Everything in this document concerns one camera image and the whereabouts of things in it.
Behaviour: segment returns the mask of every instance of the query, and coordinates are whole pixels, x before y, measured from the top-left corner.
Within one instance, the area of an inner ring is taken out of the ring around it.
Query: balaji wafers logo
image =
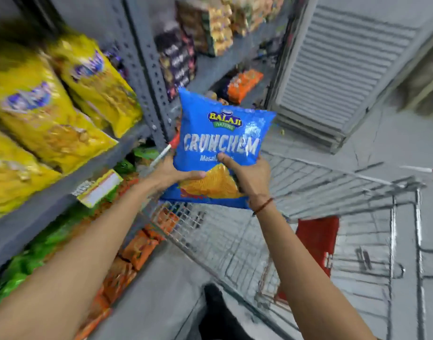
[[[232,111],[221,110],[221,113],[209,113],[209,121],[215,128],[226,128],[234,131],[243,125],[242,119],[232,115]]]

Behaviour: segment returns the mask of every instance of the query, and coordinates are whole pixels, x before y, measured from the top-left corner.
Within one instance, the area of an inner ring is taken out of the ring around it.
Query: red tip
[[[172,141],[169,142],[169,144],[171,145],[172,148],[175,149],[179,145],[179,141],[180,141],[180,133],[177,132],[174,138],[172,139]]]

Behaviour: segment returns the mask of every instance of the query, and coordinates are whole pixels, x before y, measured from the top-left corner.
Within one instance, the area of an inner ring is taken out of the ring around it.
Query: red thread bracelet
[[[268,204],[270,204],[271,201],[272,201],[273,199],[274,199],[274,198],[271,197],[271,198],[270,198],[269,200],[267,200],[264,204],[262,204],[261,207],[259,207],[256,211],[254,211],[254,212],[253,212],[253,217],[254,217],[255,215],[257,215],[259,212],[261,212],[262,210],[264,210],[264,208],[265,208]]]

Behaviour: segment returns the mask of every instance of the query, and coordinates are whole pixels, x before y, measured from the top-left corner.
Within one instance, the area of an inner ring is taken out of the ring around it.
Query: white louvered panel
[[[277,96],[282,115],[293,118],[292,111],[342,132],[417,33],[317,4]]]

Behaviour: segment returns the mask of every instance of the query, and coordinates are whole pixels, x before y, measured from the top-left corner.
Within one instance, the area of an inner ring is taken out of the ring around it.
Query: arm
[[[253,210],[269,199],[270,167],[262,158],[253,166],[240,166],[229,156],[218,158],[235,172]],[[275,264],[300,331],[306,340],[375,340],[355,308],[309,254],[281,213],[270,202],[257,214],[265,242]]]
[[[203,172],[179,172],[168,156],[87,231],[36,269],[0,305],[0,340],[70,340],[146,198]]]

